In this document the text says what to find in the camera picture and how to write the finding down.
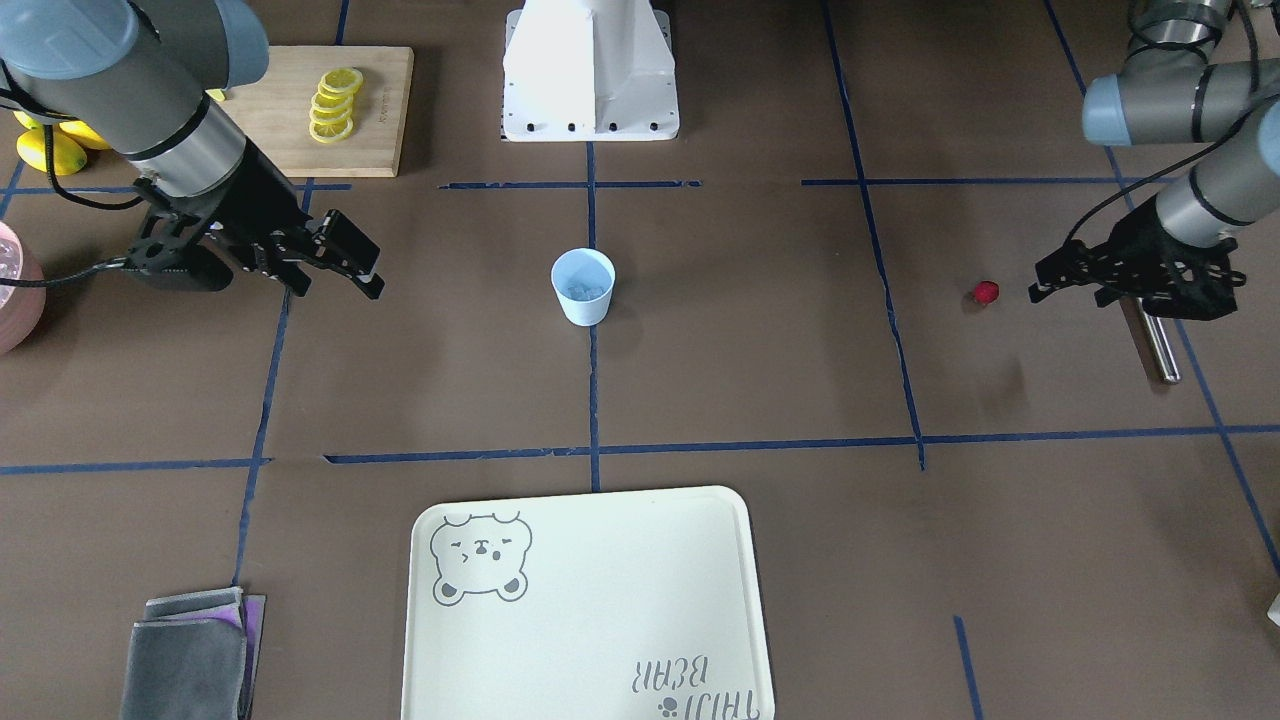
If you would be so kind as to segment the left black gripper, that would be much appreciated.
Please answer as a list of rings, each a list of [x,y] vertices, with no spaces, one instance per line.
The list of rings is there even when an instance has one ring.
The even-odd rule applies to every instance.
[[[1144,201],[1096,247],[1069,240],[1036,264],[1028,287],[1032,304],[1074,288],[1093,292],[1097,307],[1135,299],[1152,316],[1212,322],[1238,310],[1235,290],[1245,274],[1229,255],[1236,238],[1226,234],[1208,247],[1183,243],[1158,218],[1157,199]]]

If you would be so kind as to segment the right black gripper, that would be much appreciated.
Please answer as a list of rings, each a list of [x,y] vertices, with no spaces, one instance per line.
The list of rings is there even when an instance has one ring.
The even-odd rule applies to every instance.
[[[343,211],[332,209],[314,220],[300,208],[293,184],[253,143],[204,193],[179,196],[151,179],[150,206],[207,218],[204,245],[228,264],[233,279],[239,272],[259,273],[302,297],[314,281],[308,272],[316,270],[348,281],[370,300],[385,291],[376,272],[380,246]]]

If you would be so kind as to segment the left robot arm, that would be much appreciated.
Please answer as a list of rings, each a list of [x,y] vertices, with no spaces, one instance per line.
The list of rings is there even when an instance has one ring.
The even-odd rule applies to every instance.
[[[1135,299],[1161,318],[1211,322],[1236,310],[1245,275],[1236,233],[1277,210],[1277,60],[1215,63],[1228,1],[1134,1],[1119,73],[1094,79],[1082,109],[1105,147],[1198,143],[1184,176],[1125,215],[1106,241],[1075,231],[1036,264],[1034,304],[1091,287],[1100,307]]]

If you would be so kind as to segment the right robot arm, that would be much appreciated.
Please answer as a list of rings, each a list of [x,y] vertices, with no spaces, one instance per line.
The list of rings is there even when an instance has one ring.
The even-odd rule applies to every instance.
[[[379,247],[346,215],[315,219],[294,186],[209,96],[260,81],[261,20],[242,1],[5,1],[3,105],[82,120],[137,172],[147,214],[101,270],[161,290],[216,292],[236,269],[307,292],[305,265],[366,297]]]

